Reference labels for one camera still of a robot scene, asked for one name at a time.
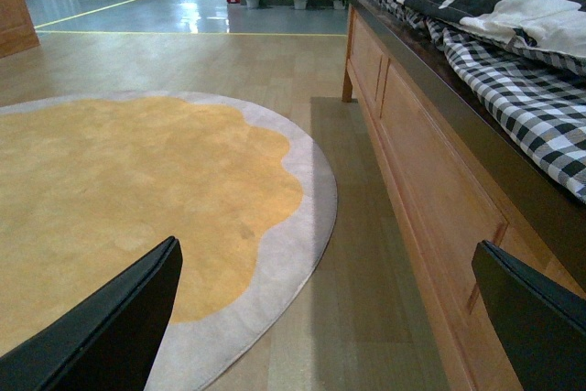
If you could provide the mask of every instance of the yellow floor line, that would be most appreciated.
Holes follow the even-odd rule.
[[[48,27],[49,25],[55,25],[56,23],[61,23],[61,22],[65,22],[67,20],[72,20],[73,18],[83,17],[83,16],[87,16],[87,15],[93,14],[93,13],[98,13],[98,12],[106,10],[106,9],[114,8],[114,7],[117,7],[120,5],[129,4],[130,2],[136,2],[136,1],[137,0],[125,0],[124,2],[119,2],[117,4],[104,6],[103,8],[93,9],[92,11],[87,11],[85,13],[81,13],[76,16],[69,16],[69,17],[60,18],[59,20],[54,20],[52,22],[43,23],[42,25],[37,25],[37,26],[35,26],[35,29],[41,29],[42,27]]]
[[[150,31],[39,31],[43,34],[105,34],[105,35],[155,35],[155,36],[277,36],[277,37],[346,37],[345,34],[293,34],[270,32],[150,32]]]

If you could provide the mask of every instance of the white pot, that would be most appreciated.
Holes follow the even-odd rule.
[[[295,9],[305,9],[308,7],[308,0],[293,0],[293,7]]]
[[[245,0],[246,1],[246,7],[248,9],[257,9],[258,5],[260,4],[260,0]]]
[[[334,0],[333,9],[346,9],[346,4],[343,0]]]

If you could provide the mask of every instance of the patterned bedding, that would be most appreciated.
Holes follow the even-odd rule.
[[[586,0],[396,0],[525,57],[586,75]]]
[[[519,147],[551,178],[586,203],[584,60],[553,51],[530,50],[527,54],[525,48],[494,36],[462,32],[461,24],[426,14],[430,11],[419,8],[420,0],[375,1],[427,34]],[[579,12],[586,24],[586,8],[582,9]]]

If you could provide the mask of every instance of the wooden cabinet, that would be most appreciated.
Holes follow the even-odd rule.
[[[354,6],[350,15],[343,100],[354,92],[363,110],[450,385],[521,390],[472,272],[476,245],[490,240],[586,295],[438,111],[434,89],[421,89]]]
[[[38,46],[25,0],[0,0],[0,58]]]

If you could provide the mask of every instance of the bed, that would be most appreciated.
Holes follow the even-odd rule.
[[[520,389],[471,261],[586,296],[586,0],[351,0],[358,98],[453,389]]]

